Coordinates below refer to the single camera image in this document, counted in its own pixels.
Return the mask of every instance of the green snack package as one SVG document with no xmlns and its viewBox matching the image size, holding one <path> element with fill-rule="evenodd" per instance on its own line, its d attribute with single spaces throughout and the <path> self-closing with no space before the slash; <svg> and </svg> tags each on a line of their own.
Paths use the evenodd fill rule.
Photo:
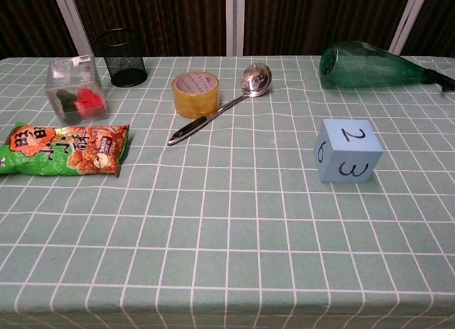
<svg viewBox="0 0 455 329">
<path fill-rule="evenodd" d="M 129 125 L 46 128 L 16 124 L 0 147 L 0 174 L 115 174 Z"/>
</svg>

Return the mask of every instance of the brown curtain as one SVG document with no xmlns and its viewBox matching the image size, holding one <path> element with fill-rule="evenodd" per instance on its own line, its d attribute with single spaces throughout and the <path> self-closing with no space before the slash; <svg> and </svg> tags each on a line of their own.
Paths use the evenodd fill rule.
<svg viewBox="0 0 455 329">
<path fill-rule="evenodd" d="M 245 0 L 245 55 L 318 55 L 338 41 L 388 49 L 407 0 Z"/>
<path fill-rule="evenodd" d="M 455 58 L 455 0 L 425 0 L 402 55 Z"/>
<path fill-rule="evenodd" d="M 0 0 L 0 59 L 77 55 L 55 0 Z"/>
<path fill-rule="evenodd" d="M 96 37 L 133 28 L 143 56 L 225 55 L 225 0 L 75 0 L 96 55 Z"/>
</svg>

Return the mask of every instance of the packing tape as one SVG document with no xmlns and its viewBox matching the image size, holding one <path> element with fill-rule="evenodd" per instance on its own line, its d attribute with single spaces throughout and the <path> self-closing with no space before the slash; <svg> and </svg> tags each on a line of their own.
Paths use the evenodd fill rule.
<svg viewBox="0 0 455 329">
<path fill-rule="evenodd" d="M 211 73 L 183 73 L 173 80 L 172 90 L 176 111 L 183 117 L 210 116 L 220 108 L 220 82 Z"/>
</svg>

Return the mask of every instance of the green checkered tablecloth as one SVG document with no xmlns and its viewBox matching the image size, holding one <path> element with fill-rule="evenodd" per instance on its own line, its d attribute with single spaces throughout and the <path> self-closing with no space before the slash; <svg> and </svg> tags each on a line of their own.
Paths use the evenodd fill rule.
<svg viewBox="0 0 455 329">
<path fill-rule="evenodd" d="M 455 60 L 413 58 L 455 76 Z M 0 62 L 0 139 L 59 123 L 49 58 Z M 273 73 L 189 141 L 166 140 L 171 82 L 187 70 L 240 94 L 251 62 Z M 322 90 L 319 57 L 146 58 L 112 87 L 131 124 L 120 177 L 0 177 L 0 328 L 455 328 L 455 93 L 437 85 Z M 385 148 L 370 182 L 322 184 L 323 118 L 368 119 Z"/>
</svg>

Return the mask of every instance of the blue cube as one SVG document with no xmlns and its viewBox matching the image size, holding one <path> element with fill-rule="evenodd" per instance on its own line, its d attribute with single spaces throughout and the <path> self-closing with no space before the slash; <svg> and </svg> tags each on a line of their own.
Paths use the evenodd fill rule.
<svg viewBox="0 0 455 329">
<path fill-rule="evenodd" d="M 321 182 L 364 183 L 382 155 L 369 121 L 324 119 L 314 158 Z"/>
</svg>

